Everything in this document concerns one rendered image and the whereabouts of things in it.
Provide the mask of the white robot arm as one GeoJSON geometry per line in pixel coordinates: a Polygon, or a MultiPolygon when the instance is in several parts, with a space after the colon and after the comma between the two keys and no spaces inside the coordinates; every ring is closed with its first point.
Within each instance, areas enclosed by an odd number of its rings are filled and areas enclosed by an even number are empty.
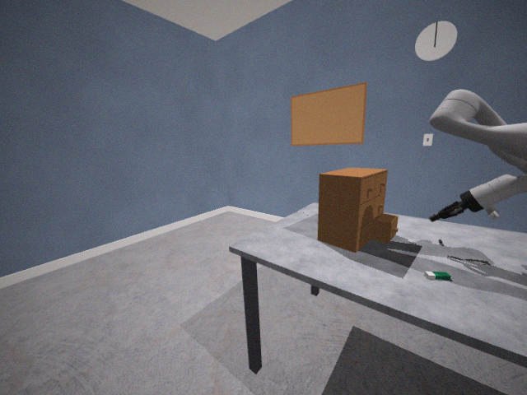
{"type": "Polygon", "coordinates": [[[525,173],[516,177],[505,174],[469,190],[493,220],[499,217],[493,205],[527,193],[527,123],[507,125],[481,97],[467,90],[449,93],[429,122],[439,131],[487,145],[496,156],[525,173]],[[470,123],[472,118],[480,125],[470,123]]]}

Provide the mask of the brown wooden chest of drawers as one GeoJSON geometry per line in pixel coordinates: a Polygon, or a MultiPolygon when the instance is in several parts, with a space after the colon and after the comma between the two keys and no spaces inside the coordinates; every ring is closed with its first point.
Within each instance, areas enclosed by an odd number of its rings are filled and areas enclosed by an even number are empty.
{"type": "Polygon", "coordinates": [[[356,253],[358,229],[367,223],[359,225],[360,205],[381,195],[382,193],[361,203],[362,179],[385,171],[375,173],[365,170],[335,170],[319,174],[319,212],[318,241],[356,253]],[[346,176],[340,176],[346,175],[346,176]],[[367,176],[366,176],[367,175],[367,176]]]}

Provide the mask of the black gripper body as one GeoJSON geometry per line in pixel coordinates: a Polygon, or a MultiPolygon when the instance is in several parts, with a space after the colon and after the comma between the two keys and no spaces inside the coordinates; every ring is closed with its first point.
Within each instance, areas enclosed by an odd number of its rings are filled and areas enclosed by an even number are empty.
{"type": "Polygon", "coordinates": [[[476,199],[473,197],[473,195],[471,194],[470,191],[467,191],[465,193],[462,193],[460,194],[460,198],[461,198],[461,202],[458,203],[458,205],[454,206],[454,207],[451,207],[449,208],[448,210],[450,209],[457,209],[459,207],[462,207],[463,209],[461,209],[460,211],[458,212],[461,212],[465,209],[469,209],[470,211],[472,212],[477,212],[477,211],[481,211],[482,209],[484,209],[477,201],[476,199]],[[463,201],[462,201],[463,200],[463,201]]]}

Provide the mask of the green and white eraser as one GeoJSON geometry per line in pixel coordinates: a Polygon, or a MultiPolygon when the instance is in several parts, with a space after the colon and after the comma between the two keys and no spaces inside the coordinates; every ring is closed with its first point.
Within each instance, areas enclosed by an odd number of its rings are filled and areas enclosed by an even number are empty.
{"type": "Polygon", "coordinates": [[[447,272],[425,272],[428,279],[450,280],[451,276],[447,272]]]}

